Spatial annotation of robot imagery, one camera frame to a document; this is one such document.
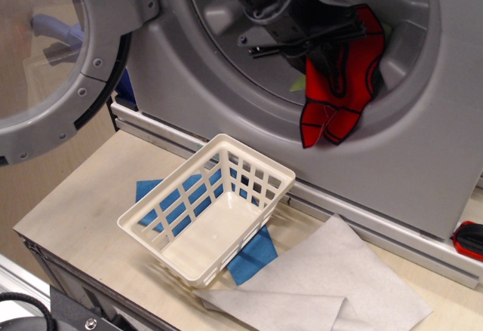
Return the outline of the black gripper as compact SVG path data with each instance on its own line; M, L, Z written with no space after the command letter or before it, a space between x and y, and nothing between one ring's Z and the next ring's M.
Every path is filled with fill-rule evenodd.
M292 67L304 67L304 75L311 61L321 74L337 78L342 44L366 36L354 7L319 0L241 0L241 4L253 26L238 37L238 46L255 59L280 55Z

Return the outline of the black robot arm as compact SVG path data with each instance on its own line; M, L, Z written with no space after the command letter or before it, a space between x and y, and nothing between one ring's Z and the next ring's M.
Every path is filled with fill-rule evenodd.
M350 41L366 36L354 7L320 0L236 0L252 22L238 37L254 58L278 54L299 72L311 63L327 77L340 72L339 52Z

